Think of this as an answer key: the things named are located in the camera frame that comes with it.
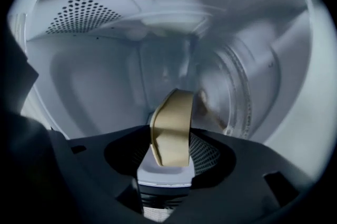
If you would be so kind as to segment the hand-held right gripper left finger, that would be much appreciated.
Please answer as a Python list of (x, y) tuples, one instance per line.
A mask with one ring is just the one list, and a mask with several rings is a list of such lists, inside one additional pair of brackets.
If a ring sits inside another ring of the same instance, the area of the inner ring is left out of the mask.
[(54, 130), (48, 135), (82, 223), (152, 223), (143, 216), (137, 183), (148, 126), (71, 140)]

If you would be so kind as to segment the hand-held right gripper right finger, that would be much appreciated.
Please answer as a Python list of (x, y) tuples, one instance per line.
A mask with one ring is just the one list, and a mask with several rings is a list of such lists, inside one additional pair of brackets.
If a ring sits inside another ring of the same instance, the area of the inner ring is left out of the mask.
[(188, 196), (189, 223), (252, 223), (290, 204), (311, 178), (273, 149), (249, 140), (193, 129), (197, 171)]

